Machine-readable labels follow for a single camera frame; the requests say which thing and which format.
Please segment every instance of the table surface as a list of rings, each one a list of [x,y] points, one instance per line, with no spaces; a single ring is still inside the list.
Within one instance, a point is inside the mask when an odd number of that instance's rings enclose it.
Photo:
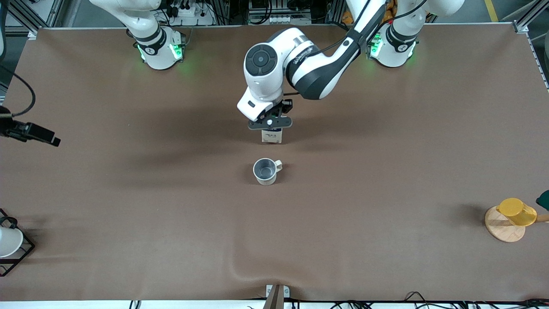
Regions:
[[[404,66],[361,56],[324,100],[295,97],[266,145],[236,103],[246,51],[278,29],[195,29],[166,71],[123,30],[28,42],[17,72],[38,100],[20,119],[61,145],[0,140],[0,207],[37,245],[0,299],[547,297],[549,224],[513,244],[483,226],[508,197],[544,212],[549,95],[526,36],[428,25]],[[344,34],[302,30],[320,47]],[[29,100],[14,80],[5,105]],[[251,172],[262,157],[284,163],[272,186]]]

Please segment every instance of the mug holder rack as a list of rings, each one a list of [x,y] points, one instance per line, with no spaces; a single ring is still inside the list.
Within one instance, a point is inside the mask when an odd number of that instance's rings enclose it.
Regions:
[[[0,208],[0,217],[7,217],[8,215]],[[3,227],[7,228],[9,222],[4,222]],[[8,257],[0,257],[0,277],[6,276],[17,266],[31,251],[35,248],[35,244],[23,233],[23,243],[17,249],[15,253]]]

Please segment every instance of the floor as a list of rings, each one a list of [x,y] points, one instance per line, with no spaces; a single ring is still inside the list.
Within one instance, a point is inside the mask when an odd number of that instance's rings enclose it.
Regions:
[[[121,23],[106,11],[92,5],[89,0],[72,0],[73,6],[77,8],[76,14],[67,16],[63,22],[66,26],[72,27],[120,27]],[[529,0],[465,0],[463,7],[453,16],[439,18],[438,23],[489,23],[501,20],[513,11],[528,4]],[[547,32],[549,28],[549,10],[546,10],[529,25],[530,38],[538,37]],[[7,56],[3,62],[7,67],[14,69],[23,50],[26,38],[8,37]],[[545,38],[533,41],[536,54],[542,68],[547,75],[544,56]],[[10,74],[0,73],[0,82],[9,85]]]

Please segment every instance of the white cup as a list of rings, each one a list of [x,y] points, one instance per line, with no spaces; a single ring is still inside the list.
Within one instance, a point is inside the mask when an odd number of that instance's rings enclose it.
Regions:
[[[23,244],[23,232],[17,228],[17,220],[12,217],[2,217],[0,224],[5,220],[10,221],[11,226],[0,227],[0,257],[14,254]]]
[[[282,169],[282,161],[273,161],[269,158],[259,159],[254,164],[254,176],[264,185],[272,185],[276,180],[276,173]]]

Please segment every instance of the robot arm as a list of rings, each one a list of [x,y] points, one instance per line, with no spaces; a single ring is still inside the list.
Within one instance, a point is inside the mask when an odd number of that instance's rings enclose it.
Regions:
[[[153,12],[161,0],[90,0],[118,18],[129,29],[141,57],[156,70],[164,70],[183,59],[184,44],[179,32],[161,27]]]
[[[417,10],[417,13],[414,11],[414,14],[395,19],[391,25],[384,25],[386,27],[380,33],[387,35],[383,35],[384,41],[379,41],[394,48],[391,50],[384,47],[381,52],[375,50],[376,54],[370,49],[371,57],[388,67],[402,65],[411,55],[411,48],[423,26],[424,9],[447,16],[455,13],[463,1],[428,0],[425,3],[422,0],[399,0],[398,15],[405,15],[412,10]],[[368,50],[368,43],[376,35],[384,16],[385,4],[385,0],[347,0],[352,16],[356,16],[355,25],[330,57],[325,56],[297,28],[280,31],[267,42],[252,46],[244,60],[244,76],[248,88],[237,104],[238,109],[250,119],[248,127],[260,130],[291,126],[289,118],[278,123],[284,109],[289,110],[282,100],[283,75],[303,98],[320,100],[326,97],[361,50]],[[390,65],[380,58],[388,58]]]
[[[292,87],[309,100],[320,100],[334,89],[385,13],[385,0],[348,0],[348,5],[359,18],[330,57],[297,28],[275,33],[267,42],[248,50],[244,60],[248,88],[237,104],[246,117],[256,122],[281,103],[284,74]]]

